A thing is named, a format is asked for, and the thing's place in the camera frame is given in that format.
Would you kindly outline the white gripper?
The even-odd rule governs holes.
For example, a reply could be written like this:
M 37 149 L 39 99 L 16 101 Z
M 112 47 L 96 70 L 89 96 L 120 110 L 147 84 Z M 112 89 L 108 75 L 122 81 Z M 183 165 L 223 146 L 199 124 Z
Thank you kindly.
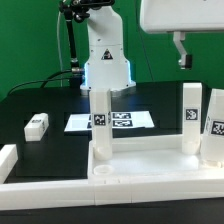
M 193 55 L 184 48 L 185 32 L 224 30 L 224 0 L 141 0 L 140 26 L 147 33 L 174 32 L 181 69 L 191 69 Z

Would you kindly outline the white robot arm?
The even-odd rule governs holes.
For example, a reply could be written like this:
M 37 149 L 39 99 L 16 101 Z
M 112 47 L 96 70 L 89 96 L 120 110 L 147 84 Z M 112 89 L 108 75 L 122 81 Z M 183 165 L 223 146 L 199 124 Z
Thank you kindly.
M 87 10 L 89 59 L 81 89 L 108 88 L 118 94 L 135 86 L 123 53 L 122 19 L 115 0 L 80 0 Z M 189 32 L 224 31 L 224 0 L 141 0 L 140 27 L 148 34 L 171 33 L 179 51 L 179 66 L 192 67 L 193 56 L 183 41 Z

